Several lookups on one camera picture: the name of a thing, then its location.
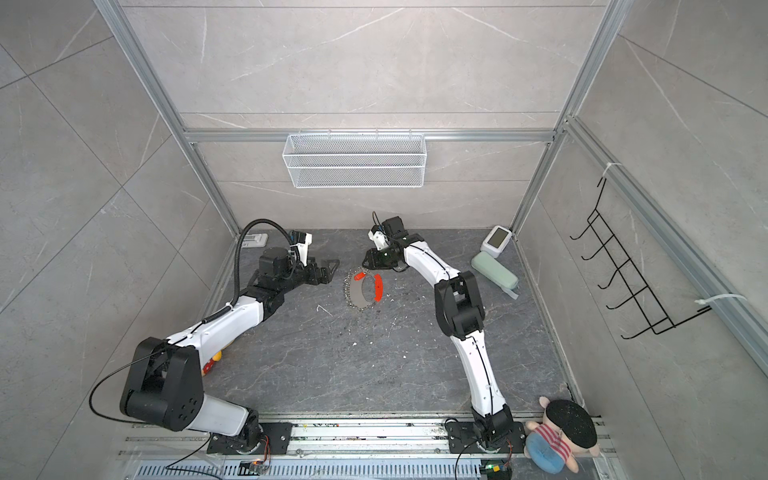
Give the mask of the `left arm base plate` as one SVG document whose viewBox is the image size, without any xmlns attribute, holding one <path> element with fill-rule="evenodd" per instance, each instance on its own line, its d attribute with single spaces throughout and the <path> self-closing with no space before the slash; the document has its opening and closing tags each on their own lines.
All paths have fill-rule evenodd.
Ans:
<svg viewBox="0 0 768 480">
<path fill-rule="evenodd" d="M 288 451 L 293 425 L 288 422 L 261 423 L 258 428 L 247 427 L 237 437 L 215 434 L 206 452 L 222 455 L 263 455 L 269 447 L 271 455 L 284 455 Z"/>
</svg>

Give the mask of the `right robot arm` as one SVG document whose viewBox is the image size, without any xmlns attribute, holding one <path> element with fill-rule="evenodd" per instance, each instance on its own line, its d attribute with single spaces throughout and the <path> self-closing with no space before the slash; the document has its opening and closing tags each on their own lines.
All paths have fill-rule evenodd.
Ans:
<svg viewBox="0 0 768 480">
<path fill-rule="evenodd" d="M 512 432 L 515 420 L 501 393 L 485 344 L 485 308 L 477 279 L 441 259 L 417 233 L 408 232 L 400 217 L 381 221 L 372 215 L 362 266 L 369 270 L 396 270 L 404 266 L 418 272 L 432 287 L 437 325 L 456 347 L 468 384 L 475 441 L 496 449 Z"/>
</svg>

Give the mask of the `grey key organizer red handle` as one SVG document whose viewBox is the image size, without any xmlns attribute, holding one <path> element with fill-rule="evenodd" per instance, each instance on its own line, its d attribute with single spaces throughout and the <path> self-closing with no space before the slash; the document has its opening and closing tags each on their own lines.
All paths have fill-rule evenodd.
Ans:
<svg viewBox="0 0 768 480">
<path fill-rule="evenodd" d="M 360 271 L 367 273 L 361 281 L 354 281 L 353 276 Z M 344 295 L 349 307 L 364 311 L 373 308 L 384 297 L 383 278 L 378 273 L 362 267 L 350 270 L 344 280 Z"/>
</svg>

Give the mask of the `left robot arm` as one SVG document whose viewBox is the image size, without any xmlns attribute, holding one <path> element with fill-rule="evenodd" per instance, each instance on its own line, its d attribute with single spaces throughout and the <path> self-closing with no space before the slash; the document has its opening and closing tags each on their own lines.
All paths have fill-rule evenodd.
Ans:
<svg viewBox="0 0 768 480">
<path fill-rule="evenodd" d="M 121 413 L 174 432 L 208 432 L 240 453 L 256 450 L 264 438 L 258 412 L 206 394 L 203 376 L 217 354 L 271 317 L 288 292 L 330 283 L 339 264 L 280 247 L 264 250 L 247 286 L 220 317 L 139 343 L 119 403 Z"/>
</svg>

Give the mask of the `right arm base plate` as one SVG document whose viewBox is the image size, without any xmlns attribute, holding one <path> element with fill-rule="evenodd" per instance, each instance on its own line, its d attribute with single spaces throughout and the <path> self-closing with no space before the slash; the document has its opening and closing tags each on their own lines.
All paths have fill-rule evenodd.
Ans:
<svg viewBox="0 0 768 480">
<path fill-rule="evenodd" d="M 473 422 L 448 418 L 443 422 L 449 451 L 452 454 L 522 454 L 525 443 L 524 425 L 513 422 L 511 428 L 491 443 L 483 444 Z"/>
</svg>

